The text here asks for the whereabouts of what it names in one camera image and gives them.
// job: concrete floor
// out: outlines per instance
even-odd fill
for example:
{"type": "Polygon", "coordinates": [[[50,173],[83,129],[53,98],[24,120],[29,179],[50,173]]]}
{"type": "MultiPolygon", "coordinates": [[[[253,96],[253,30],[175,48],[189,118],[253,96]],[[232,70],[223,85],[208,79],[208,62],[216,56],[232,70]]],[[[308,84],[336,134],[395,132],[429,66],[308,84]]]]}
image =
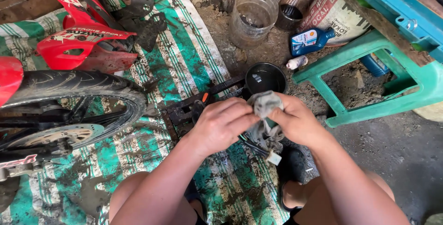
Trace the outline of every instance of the concrete floor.
{"type": "Polygon", "coordinates": [[[443,123],[408,111],[328,130],[357,164],[383,177],[410,221],[443,212],[443,123]]]}

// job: black sandal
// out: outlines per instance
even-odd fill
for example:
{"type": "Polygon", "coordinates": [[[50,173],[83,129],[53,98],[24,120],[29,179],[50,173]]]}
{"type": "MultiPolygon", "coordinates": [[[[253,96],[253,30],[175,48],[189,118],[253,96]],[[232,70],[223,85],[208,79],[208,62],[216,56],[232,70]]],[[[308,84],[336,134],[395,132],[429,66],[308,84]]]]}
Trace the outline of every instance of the black sandal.
{"type": "Polygon", "coordinates": [[[197,191],[197,187],[195,186],[195,181],[192,178],[191,181],[189,182],[188,187],[185,190],[185,198],[188,202],[191,202],[193,200],[198,200],[200,202],[200,204],[202,205],[202,210],[203,210],[203,217],[200,217],[200,215],[198,214],[197,211],[195,211],[197,213],[197,216],[199,218],[202,218],[202,220],[204,222],[206,222],[208,220],[208,212],[206,210],[206,206],[205,204],[202,202],[202,199],[200,197],[200,193],[197,191]]]}
{"type": "Polygon", "coordinates": [[[283,204],[283,186],[289,180],[303,183],[305,178],[305,156],[294,147],[284,147],[280,154],[281,161],[277,166],[277,174],[279,178],[278,201],[282,209],[291,212],[294,208],[288,208],[283,204]]]}

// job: leg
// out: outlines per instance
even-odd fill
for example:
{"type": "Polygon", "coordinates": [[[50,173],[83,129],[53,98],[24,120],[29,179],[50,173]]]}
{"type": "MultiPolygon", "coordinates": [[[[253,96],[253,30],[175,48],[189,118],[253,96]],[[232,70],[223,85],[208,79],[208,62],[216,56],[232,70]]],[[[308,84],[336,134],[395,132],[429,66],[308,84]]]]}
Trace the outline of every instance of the leg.
{"type": "MultiPolygon", "coordinates": [[[[109,204],[109,222],[112,221],[114,216],[117,214],[118,210],[122,207],[125,201],[129,198],[130,194],[140,185],[140,183],[148,177],[149,173],[146,171],[137,172],[130,175],[125,180],[123,180],[115,189],[111,196],[111,201],[109,204]]],[[[194,200],[190,203],[183,197],[180,201],[179,207],[175,213],[175,216],[171,224],[184,224],[184,225],[195,225],[197,222],[197,210],[201,217],[202,206],[199,201],[194,200]]]]}
{"type": "MultiPolygon", "coordinates": [[[[362,169],[394,200],[394,194],[388,184],[376,173],[362,169]]],[[[305,185],[289,181],[283,186],[283,202],[289,207],[302,206],[292,219],[300,225],[337,225],[329,193],[321,177],[316,177],[305,185]]]]}

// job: small white bottle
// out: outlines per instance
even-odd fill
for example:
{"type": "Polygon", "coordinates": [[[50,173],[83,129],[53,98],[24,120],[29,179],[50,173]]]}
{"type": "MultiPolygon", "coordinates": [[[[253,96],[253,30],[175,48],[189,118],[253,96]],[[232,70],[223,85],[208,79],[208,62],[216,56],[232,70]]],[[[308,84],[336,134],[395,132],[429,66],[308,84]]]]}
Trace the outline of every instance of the small white bottle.
{"type": "Polygon", "coordinates": [[[306,56],[299,56],[293,59],[290,59],[287,63],[286,63],[286,67],[288,69],[294,70],[298,67],[304,66],[307,64],[307,57],[306,56]]]}

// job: dirt floor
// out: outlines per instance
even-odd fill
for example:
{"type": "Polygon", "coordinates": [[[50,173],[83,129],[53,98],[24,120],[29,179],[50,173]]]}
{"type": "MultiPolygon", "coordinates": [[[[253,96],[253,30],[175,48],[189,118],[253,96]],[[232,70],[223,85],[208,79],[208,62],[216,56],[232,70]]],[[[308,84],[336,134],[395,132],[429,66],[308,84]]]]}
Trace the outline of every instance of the dirt floor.
{"type": "MultiPolygon", "coordinates": [[[[309,83],[295,85],[292,72],[285,68],[291,59],[289,35],[292,33],[272,28],[263,44],[252,50],[242,50],[229,41],[230,15],[223,12],[219,0],[196,4],[222,58],[232,76],[245,74],[254,63],[266,61],[279,66],[289,83],[287,93],[297,96],[313,111],[357,164],[380,174],[393,189],[397,204],[411,224],[422,224],[433,213],[443,211],[443,124],[425,120],[408,111],[373,120],[329,128],[324,123],[328,104],[309,83]]],[[[308,54],[308,64],[323,58],[338,47],[324,48],[308,54]]],[[[360,61],[347,64],[323,76],[346,108],[382,101],[383,84],[390,80],[387,74],[374,78],[360,61]]],[[[305,182],[318,176],[318,171],[307,148],[305,182]]]]}

